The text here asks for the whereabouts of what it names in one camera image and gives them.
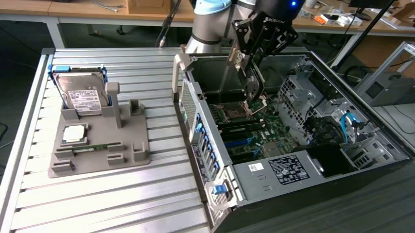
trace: motherboard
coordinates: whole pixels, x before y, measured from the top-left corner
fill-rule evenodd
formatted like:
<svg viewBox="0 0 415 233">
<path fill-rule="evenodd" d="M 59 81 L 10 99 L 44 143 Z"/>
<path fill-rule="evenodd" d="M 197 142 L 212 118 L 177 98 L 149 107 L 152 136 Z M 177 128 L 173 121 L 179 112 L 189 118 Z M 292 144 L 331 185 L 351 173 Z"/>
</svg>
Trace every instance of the motherboard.
<svg viewBox="0 0 415 233">
<path fill-rule="evenodd" d="M 288 154 L 297 146 L 265 96 L 208 107 L 233 164 Z"/>
</svg>

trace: aluminum slotted table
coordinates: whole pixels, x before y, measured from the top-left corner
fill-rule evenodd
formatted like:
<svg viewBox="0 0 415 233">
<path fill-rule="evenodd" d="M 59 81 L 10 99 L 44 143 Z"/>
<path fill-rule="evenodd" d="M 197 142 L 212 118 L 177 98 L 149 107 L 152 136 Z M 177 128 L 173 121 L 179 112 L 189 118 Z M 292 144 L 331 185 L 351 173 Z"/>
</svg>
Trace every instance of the aluminum slotted table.
<svg viewBox="0 0 415 233">
<path fill-rule="evenodd" d="M 2 178 L 0 232 L 207 233 L 171 99 L 172 61 L 180 49 L 59 49 L 44 53 Z M 152 154 L 148 165 L 48 178 L 61 106 L 47 74 L 49 64 L 104 64 L 108 80 L 120 83 L 120 103 L 141 99 Z"/>
</svg>

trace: hard drive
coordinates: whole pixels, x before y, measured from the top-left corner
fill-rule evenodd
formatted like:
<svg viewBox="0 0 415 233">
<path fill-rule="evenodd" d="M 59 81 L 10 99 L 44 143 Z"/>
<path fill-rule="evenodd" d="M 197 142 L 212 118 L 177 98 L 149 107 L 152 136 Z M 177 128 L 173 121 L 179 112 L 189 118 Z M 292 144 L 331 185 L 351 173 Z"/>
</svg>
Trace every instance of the hard drive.
<svg viewBox="0 0 415 233">
<path fill-rule="evenodd" d="M 75 109 L 80 116 L 101 114 L 111 105 L 105 93 L 105 74 L 100 68 L 57 69 L 52 72 L 64 108 Z"/>
</svg>

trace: floor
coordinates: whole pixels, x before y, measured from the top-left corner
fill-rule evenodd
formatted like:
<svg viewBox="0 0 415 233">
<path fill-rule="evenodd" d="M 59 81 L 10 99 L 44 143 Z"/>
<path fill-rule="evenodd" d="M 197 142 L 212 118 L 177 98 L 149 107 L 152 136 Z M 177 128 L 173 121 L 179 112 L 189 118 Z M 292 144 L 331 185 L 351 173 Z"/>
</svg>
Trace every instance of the floor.
<svg viewBox="0 0 415 233">
<path fill-rule="evenodd" d="M 123 26 L 125 35 L 119 35 L 116 25 L 95 25 L 97 35 L 88 35 L 87 26 L 83 24 L 63 24 L 64 40 L 68 48 L 125 48 L 153 47 L 160 32 L 160 27 Z M 300 38 L 293 46 L 305 46 L 313 50 L 324 60 L 331 60 L 337 54 L 328 44 L 339 44 L 343 36 L 300 33 Z M 177 47 L 185 44 L 191 36 L 189 28 L 172 28 L 167 38 L 167 46 Z M 0 21 L 0 123 L 8 126 L 8 131 L 0 141 L 0 146 L 14 139 L 25 100 L 37 66 L 43 48 L 53 47 L 47 26 L 34 22 Z M 357 63 L 355 58 L 348 61 L 348 66 Z M 12 145 L 0 149 L 0 174 L 8 160 Z"/>
</svg>

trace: warning label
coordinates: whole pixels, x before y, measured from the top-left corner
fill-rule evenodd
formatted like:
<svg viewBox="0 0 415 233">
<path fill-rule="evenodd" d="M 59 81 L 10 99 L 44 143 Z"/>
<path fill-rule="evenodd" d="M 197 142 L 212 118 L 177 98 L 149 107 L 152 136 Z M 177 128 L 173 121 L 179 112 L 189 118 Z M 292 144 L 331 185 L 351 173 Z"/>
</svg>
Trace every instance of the warning label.
<svg viewBox="0 0 415 233">
<path fill-rule="evenodd" d="M 96 90 L 69 91 L 69 97 L 76 111 L 87 112 L 101 110 Z"/>
<path fill-rule="evenodd" d="M 300 164 L 300 161 L 295 155 L 269 160 L 268 162 L 281 185 L 309 178 L 303 164 Z"/>
</svg>

